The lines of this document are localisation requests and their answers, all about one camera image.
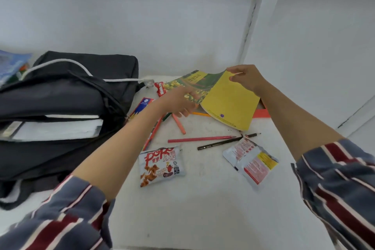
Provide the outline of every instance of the yellow back cover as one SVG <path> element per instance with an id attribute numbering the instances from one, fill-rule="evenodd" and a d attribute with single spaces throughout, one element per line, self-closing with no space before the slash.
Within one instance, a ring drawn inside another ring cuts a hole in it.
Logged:
<path id="1" fill-rule="evenodd" d="M 241 84 L 230 81 L 229 77 L 232 75 L 225 71 L 201 102 L 201 106 L 218 121 L 246 131 L 260 98 Z"/>

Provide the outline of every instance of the black pencil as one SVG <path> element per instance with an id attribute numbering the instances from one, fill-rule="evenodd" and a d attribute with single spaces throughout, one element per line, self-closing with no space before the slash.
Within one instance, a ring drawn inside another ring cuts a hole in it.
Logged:
<path id="1" fill-rule="evenodd" d="M 252 134 L 247 134 L 246 137 L 253 138 L 254 136 L 257 136 L 257 135 L 258 135 L 257 133 L 252 133 Z M 218 146 L 218 145 L 222 145 L 222 144 L 226 144 L 226 143 L 230 143 L 230 142 L 235 142 L 235 141 L 239 141 L 241 138 L 243 138 L 243 137 L 240 136 L 240 137 L 235 137 L 234 139 L 227 139 L 227 140 L 223 140 L 223 141 L 219 141 L 219 142 L 215 142 L 215 143 L 210 143 L 210 144 L 207 144 L 207 145 L 199 146 L 199 147 L 197 147 L 197 149 L 202 150 L 202 149 L 206 149 L 206 148 L 210 148 L 210 147 L 214 147 L 214 146 Z"/>

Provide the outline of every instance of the forearm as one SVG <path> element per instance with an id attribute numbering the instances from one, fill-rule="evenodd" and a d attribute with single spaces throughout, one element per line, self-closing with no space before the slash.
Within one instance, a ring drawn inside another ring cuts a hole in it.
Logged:
<path id="1" fill-rule="evenodd" d="M 256 92 L 267 107 L 271 118 L 294 159 L 326 143 L 344 138 L 334 129 L 296 105 L 270 83 Z"/>
<path id="2" fill-rule="evenodd" d="M 164 108 L 160 102 L 150 103 L 87 157 L 72 175 L 97 186 L 104 192 L 107 200 L 114 199 L 163 113 Z"/>

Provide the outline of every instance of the white table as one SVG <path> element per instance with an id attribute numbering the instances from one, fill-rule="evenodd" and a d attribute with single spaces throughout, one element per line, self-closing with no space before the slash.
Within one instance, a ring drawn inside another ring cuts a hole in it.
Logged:
<path id="1" fill-rule="evenodd" d="M 176 77 L 153 76 L 155 81 Z M 143 88 L 132 111 L 143 97 L 157 98 L 156 88 Z M 173 146 L 167 139 L 239 132 L 213 118 L 190 115 L 181 119 L 183 136 L 172 118 L 162 123 L 150 148 Z M 288 148 L 271 119 L 254 119 L 248 133 L 261 132 L 254 141 L 280 164 L 258 187 L 252 187 L 222 156 L 231 144 L 197 151 L 210 142 L 182 143 L 185 177 L 140 188 L 135 163 L 116 199 L 110 219 L 115 249 L 148 246 L 195 250 L 334 249 L 323 224 L 300 198 Z M 0 232 L 16 222 L 49 192 L 32 197 L 12 211 L 0 212 Z"/>

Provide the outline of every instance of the rolled-up sleeve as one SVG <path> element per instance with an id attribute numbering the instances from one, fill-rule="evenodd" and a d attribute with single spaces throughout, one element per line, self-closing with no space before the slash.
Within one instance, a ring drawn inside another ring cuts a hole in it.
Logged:
<path id="1" fill-rule="evenodd" d="M 0 250 L 110 249 L 113 204 L 97 187 L 68 176 L 38 209 L 0 237 Z"/>
<path id="2" fill-rule="evenodd" d="M 375 158 L 348 139 L 292 164 L 307 207 L 348 249 L 375 249 Z"/>

